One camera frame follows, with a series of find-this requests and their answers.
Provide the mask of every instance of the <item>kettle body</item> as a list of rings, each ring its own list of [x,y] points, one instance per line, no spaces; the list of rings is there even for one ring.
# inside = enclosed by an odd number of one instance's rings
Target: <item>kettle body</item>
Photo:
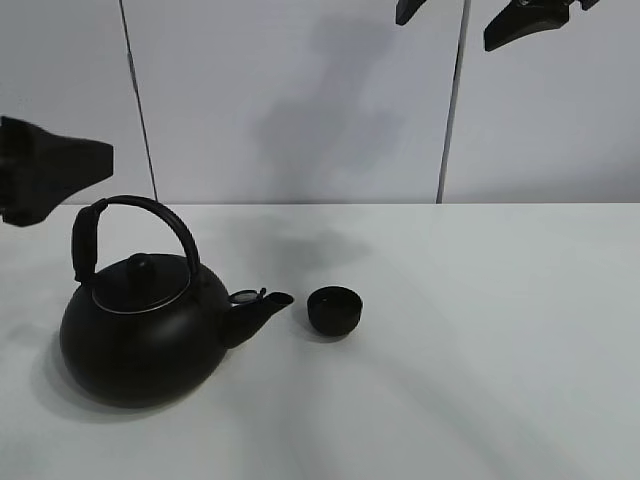
[[[156,213],[177,232],[186,257],[136,254],[94,273],[97,221],[111,203]],[[209,377],[229,348],[293,302],[284,293],[245,291],[234,306],[220,279],[200,264],[182,221],[143,197],[113,197],[81,210],[73,254],[81,285],[65,310],[60,348],[77,383],[116,406],[147,407],[187,393]]]

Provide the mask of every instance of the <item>white wall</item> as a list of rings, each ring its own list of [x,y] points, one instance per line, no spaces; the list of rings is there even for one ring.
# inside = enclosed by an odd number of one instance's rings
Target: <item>white wall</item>
[[[434,201],[462,0],[125,6],[162,201]]]
[[[71,202],[152,194],[117,0],[4,2],[0,114],[114,145],[114,177]]]
[[[640,201],[640,3],[576,2],[561,30],[486,53],[506,3],[471,2],[444,201]]]

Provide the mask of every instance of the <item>white tabletop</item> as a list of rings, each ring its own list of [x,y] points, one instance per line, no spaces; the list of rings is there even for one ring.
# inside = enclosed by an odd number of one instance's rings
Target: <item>white tabletop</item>
[[[640,478],[640,209],[175,208],[231,291],[295,295],[201,388],[160,410],[82,397],[54,335],[73,289],[76,207],[0,226],[0,478]],[[179,251],[111,207],[100,265]],[[307,327],[316,288],[351,287],[358,329]]]

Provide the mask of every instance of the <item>kettle spout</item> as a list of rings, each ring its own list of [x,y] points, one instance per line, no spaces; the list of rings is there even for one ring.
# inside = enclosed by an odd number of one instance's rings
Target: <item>kettle spout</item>
[[[246,342],[273,315],[292,303],[291,295],[274,292],[255,302],[233,307],[225,314],[220,332],[221,343],[226,348],[234,348]]]

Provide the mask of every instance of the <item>teapot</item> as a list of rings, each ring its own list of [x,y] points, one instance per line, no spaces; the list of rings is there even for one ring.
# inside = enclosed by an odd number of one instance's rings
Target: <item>teapot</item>
[[[101,213],[113,204],[147,210],[177,235],[185,256],[137,253],[96,273]],[[149,198],[122,195],[80,210],[72,257],[80,286],[64,312],[60,348],[75,381],[122,407],[167,402],[205,381],[228,349],[251,338],[293,297],[266,290],[229,295],[200,263],[184,222]]]

